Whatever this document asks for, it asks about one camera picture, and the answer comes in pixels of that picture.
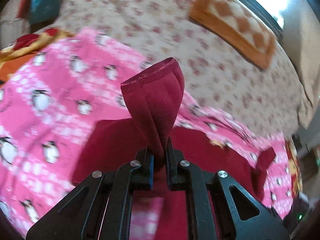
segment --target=maroon garment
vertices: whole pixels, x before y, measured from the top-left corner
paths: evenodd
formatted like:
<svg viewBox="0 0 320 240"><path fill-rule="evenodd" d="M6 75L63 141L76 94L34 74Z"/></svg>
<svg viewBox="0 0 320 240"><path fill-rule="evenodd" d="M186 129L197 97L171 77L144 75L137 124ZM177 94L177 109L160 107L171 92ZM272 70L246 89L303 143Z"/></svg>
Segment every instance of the maroon garment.
<svg viewBox="0 0 320 240"><path fill-rule="evenodd" d="M201 131L182 127L171 130L182 100L183 79L179 76L181 71L177 62L167 60L168 64L158 63L155 69L150 67L124 83L122 91L132 119L97 123L79 158L72 182L78 184L95 170L117 170L122 164L133 160L136 151L146 147L148 142L154 151L155 162L160 162L158 167L162 168L154 174L154 189L135 192L135 198L163 197L164 208L155 240L183 240L187 239L188 232L185 195L184 192L167 189L163 166L161 146L166 145L169 133L173 147L181 150L185 159L206 171L227 171L259 201L263 198L266 169L276 154L272 149L261 153L254 169L231 148L212 145Z"/></svg>

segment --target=orange border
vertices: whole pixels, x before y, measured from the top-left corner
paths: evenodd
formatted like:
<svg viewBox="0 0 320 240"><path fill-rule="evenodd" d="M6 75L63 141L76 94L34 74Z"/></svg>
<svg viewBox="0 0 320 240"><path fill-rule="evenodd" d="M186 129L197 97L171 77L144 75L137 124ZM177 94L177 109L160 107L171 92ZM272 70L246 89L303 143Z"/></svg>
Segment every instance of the orange border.
<svg viewBox="0 0 320 240"><path fill-rule="evenodd" d="M249 61L262 69L267 69L276 48L275 36L271 36L266 53L261 53L234 28L208 11L210 1L195 0L189 12L189 17L219 35Z"/></svg>

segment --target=round metal bolt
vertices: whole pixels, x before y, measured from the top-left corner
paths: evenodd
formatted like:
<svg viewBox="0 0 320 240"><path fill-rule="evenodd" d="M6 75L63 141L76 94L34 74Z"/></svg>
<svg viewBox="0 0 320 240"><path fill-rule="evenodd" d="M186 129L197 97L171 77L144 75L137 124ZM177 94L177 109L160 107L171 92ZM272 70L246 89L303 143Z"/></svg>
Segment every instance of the round metal bolt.
<svg viewBox="0 0 320 240"><path fill-rule="evenodd" d="M94 171L92 173L92 177L96 178L100 178L102 176L102 172L101 171Z"/></svg>
<svg viewBox="0 0 320 240"><path fill-rule="evenodd" d="M225 178L228 176L228 173L226 171L218 171L219 177Z"/></svg>
<svg viewBox="0 0 320 240"><path fill-rule="evenodd" d="M182 167L188 167L188 166L190 165L190 162L188 162L188 161L186 161L186 160L183 160L183 161L180 162L180 165L181 165Z"/></svg>
<svg viewBox="0 0 320 240"><path fill-rule="evenodd" d="M138 166L140 165L140 162L137 161L137 160L133 160L133 161L130 162L130 165L131 165L132 167L138 167Z"/></svg>

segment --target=orange checkered pillow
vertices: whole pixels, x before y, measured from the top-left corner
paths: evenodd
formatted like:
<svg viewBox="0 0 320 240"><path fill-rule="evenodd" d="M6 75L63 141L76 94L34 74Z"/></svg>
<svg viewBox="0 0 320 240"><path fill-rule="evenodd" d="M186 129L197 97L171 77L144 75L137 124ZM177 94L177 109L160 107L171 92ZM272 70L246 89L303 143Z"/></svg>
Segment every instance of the orange checkered pillow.
<svg viewBox="0 0 320 240"><path fill-rule="evenodd" d="M195 0L189 16L222 37L258 67L269 67L276 36L238 0Z"/></svg>

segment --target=penguin print blanket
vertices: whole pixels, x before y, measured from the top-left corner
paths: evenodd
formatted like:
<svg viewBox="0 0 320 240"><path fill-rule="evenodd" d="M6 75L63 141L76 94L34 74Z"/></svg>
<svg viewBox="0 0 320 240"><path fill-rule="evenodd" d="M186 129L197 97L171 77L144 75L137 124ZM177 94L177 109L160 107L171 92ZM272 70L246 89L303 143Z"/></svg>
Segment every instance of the penguin print blanket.
<svg viewBox="0 0 320 240"><path fill-rule="evenodd" d="M130 117L120 84L149 66L130 47L84 28L43 49L1 88L0 208L22 236L74 188L69 181L95 123ZM202 121L204 115L215 121ZM232 147L252 166L261 150L273 147L277 157L268 169L263 204L274 206L281 217L290 211L282 134L257 138L228 113L201 108L187 92L175 125L205 132L212 143ZM152 214L159 214L160 203L154 200ZM141 232L135 238L133 227L132 240L147 239Z"/></svg>

